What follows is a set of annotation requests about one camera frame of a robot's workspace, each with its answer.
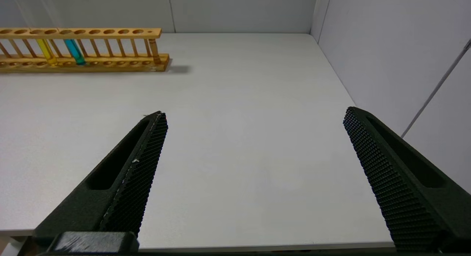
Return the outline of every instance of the yellow liquid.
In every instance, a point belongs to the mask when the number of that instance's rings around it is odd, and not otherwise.
[[[45,39],[37,39],[36,41],[39,45],[39,48],[41,48],[41,51],[49,65],[57,65],[57,58],[52,53],[52,50],[49,47],[47,41]]]

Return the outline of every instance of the wooden test tube rack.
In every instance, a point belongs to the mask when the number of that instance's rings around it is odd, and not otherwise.
[[[168,54],[158,53],[155,41],[161,33],[160,28],[0,28],[0,39],[7,39],[15,49],[15,54],[9,53],[0,41],[0,73],[165,71],[170,58]],[[22,40],[29,53],[22,53],[14,39]],[[51,65],[44,55],[35,53],[29,39],[48,41],[57,63]],[[71,54],[61,53],[53,39],[76,40],[86,64],[77,65]],[[108,53],[99,52],[97,39],[104,40]],[[94,53],[84,48],[84,40],[90,41]],[[119,49],[111,49],[110,40],[116,40]],[[121,40],[131,41],[133,53],[125,53]],[[136,40],[144,41],[146,53],[138,53]]]

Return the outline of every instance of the blue liquid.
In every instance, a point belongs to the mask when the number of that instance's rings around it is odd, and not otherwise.
[[[82,53],[80,52],[80,49],[75,43],[75,41],[72,39],[65,39],[64,42],[67,48],[69,48],[69,51],[72,56],[75,58],[77,65],[85,65],[84,56],[82,56]]]

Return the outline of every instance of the white wall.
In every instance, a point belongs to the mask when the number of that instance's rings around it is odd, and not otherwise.
[[[404,139],[471,193],[471,53],[468,51]]]
[[[1,0],[0,26],[22,27],[160,27],[174,32],[169,0],[18,0],[27,20],[23,20],[14,0]]]
[[[329,0],[316,0],[316,8],[314,9],[314,16],[312,18],[311,35],[318,43],[328,6]]]
[[[405,131],[471,35],[471,0],[330,0],[319,46],[355,104]]]
[[[316,0],[170,0],[177,33],[309,33]]]
[[[309,33],[316,0],[24,0],[31,26],[160,27],[165,33]],[[28,26],[14,0],[0,0],[0,27]]]

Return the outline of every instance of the white table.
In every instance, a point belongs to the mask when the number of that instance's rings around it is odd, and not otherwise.
[[[143,115],[169,131],[142,250],[393,246],[310,35],[165,34],[166,73],[0,75],[0,235],[28,235]]]

